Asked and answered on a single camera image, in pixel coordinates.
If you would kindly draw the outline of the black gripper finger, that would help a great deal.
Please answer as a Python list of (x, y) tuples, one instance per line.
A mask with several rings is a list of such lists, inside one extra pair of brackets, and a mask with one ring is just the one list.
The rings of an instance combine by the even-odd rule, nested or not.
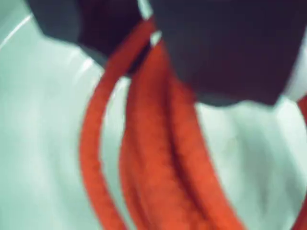
[(106, 60), (142, 19), (135, 0), (28, 0), (42, 33)]
[(172, 66), (197, 100), (274, 105), (307, 92), (304, 0), (152, 0)]

